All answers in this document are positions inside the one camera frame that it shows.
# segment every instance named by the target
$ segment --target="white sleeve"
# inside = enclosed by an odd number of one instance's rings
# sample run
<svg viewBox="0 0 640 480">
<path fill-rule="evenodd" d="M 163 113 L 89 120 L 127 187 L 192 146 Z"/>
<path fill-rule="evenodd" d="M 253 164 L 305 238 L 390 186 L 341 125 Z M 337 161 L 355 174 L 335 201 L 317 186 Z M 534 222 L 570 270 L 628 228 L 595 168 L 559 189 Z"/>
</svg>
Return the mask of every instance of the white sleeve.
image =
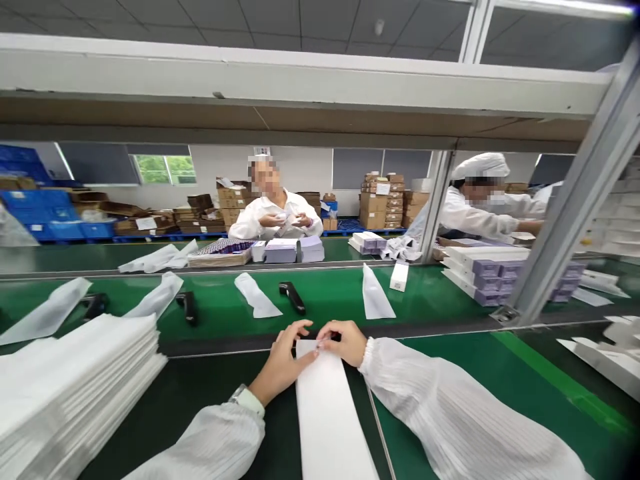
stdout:
<svg viewBox="0 0 640 480">
<path fill-rule="evenodd" d="M 518 228 L 518 220 L 510 215 L 496 215 L 473 208 L 457 195 L 447 194 L 442 206 L 440 222 L 445 228 L 461 230 L 472 235 L 497 238 Z"/>
<path fill-rule="evenodd" d="M 200 410 L 174 446 L 125 480 L 237 480 L 248 470 L 265 436 L 265 422 L 235 403 Z"/>
<path fill-rule="evenodd" d="M 422 442 L 441 480 L 586 479 L 558 436 L 504 405 L 465 370 L 400 342 L 369 339 L 360 366 L 375 396 Z"/>
<path fill-rule="evenodd" d="M 265 232 L 265 228 L 258 221 L 260 220 L 258 208 L 252 207 L 254 203 L 255 201 L 248 204 L 247 208 L 238 215 L 238 220 L 229 229 L 229 238 L 250 240 L 258 238 Z"/>
</svg>

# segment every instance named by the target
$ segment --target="white pouch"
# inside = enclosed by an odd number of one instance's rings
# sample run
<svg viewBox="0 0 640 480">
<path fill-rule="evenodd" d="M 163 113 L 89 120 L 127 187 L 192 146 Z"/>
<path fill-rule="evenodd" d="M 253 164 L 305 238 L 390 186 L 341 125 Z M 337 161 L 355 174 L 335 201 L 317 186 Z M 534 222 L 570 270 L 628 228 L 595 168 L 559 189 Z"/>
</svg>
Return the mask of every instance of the white pouch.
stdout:
<svg viewBox="0 0 640 480">
<path fill-rule="evenodd" d="M 136 260 L 120 265 L 118 270 L 120 273 L 144 271 L 145 273 L 154 273 L 158 270 L 162 270 L 164 265 L 174 258 L 180 251 L 175 245 L 165 245 L 160 250 L 156 250 L 153 253 L 140 257 Z"/>
<path fill-rule="evenodd" d="M 184 280 L 174 272 L 163 273 L 160 285 L 146 294 L 142 301 L 138 303 L 137 307 L 134 307 L 123 316 L 128 318 L 148 317 L 149 315 L 155 314 L 155 318 L 159 319 L 180 291 L 183 283 Z"/>
<path fill-rule="evenodd" d="M 362 275 L 362 298 L 365 301 L 367 320 L 395 318 L 395 312 L 391 308 L 385 291 L 382 290 L 373 270 L 366 263 L 362 265 Z"/>
<path fill-rule="evenodd" d="M 238 275 L 233 283 L 236 288 L 240 290 L 240 293 L 244 295 L 247 303 L 253 307 L 253 318 L 277 317 L 282 315 L 278 307 L 260 290 L 258 284 L 248 273 Z"/>
<path fill-rule="evenodd" d="M 91 285 L 84 278 L 76 278 L 56 288 L 46 302 L 0 335 L 0 345 L 53 335 L 87 294 Z"/>
</svg>

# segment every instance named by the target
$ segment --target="window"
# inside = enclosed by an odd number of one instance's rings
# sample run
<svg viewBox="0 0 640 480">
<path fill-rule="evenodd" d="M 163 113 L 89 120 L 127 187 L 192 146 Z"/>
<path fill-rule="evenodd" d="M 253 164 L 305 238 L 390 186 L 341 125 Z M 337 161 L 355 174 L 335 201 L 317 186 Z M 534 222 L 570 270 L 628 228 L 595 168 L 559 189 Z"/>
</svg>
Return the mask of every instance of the window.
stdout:
<svg viewBox="0 0 640 480">
<path fill-rule="evenodd" d="M 193 160 L 188 155 L 132 155 L 142 183 L 183 185 L 195 183 Z"/>
</svg>

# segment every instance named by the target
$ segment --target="stack of cardboard boxes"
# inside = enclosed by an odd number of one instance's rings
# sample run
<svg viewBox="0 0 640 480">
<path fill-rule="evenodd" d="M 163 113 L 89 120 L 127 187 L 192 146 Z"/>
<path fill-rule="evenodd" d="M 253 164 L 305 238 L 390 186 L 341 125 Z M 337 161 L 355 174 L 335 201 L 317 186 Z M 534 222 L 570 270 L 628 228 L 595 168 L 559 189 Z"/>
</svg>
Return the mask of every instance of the stack of cardboard boxes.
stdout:
<svg viewBox="0 0 640 480">
<path fill-rule="evenodd" d="M 360 194 L 360 224 L 363 228 L 400 228 L 404 190 L 402 175 L 390 173 L 380 177 L 378 172 L 366 174 Z"/>
<path fill-rule="evenodd" d="M 418 216 L 422 207 L 429 200 L 428 193 L 406 191 L 404 194 L 405 206 L 402 212 L 402 228 L 409 228 L 413 220 Z"/>
</svg>

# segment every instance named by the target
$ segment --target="white cap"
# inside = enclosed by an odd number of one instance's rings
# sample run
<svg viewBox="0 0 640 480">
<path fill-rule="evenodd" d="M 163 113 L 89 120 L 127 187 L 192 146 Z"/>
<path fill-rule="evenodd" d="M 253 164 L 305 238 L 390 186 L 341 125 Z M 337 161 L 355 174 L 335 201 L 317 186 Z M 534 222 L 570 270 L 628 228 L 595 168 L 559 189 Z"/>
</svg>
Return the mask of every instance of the white cap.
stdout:
<svg viewBox="0 0 640 480">
<path fill-rule="evenodd" d="M 469 177 L 506 177 L 510 170 L 502 153 L 481 153 L 464 160 L 453 169 L 452 180 L 464 180 Z"/>
</svg>

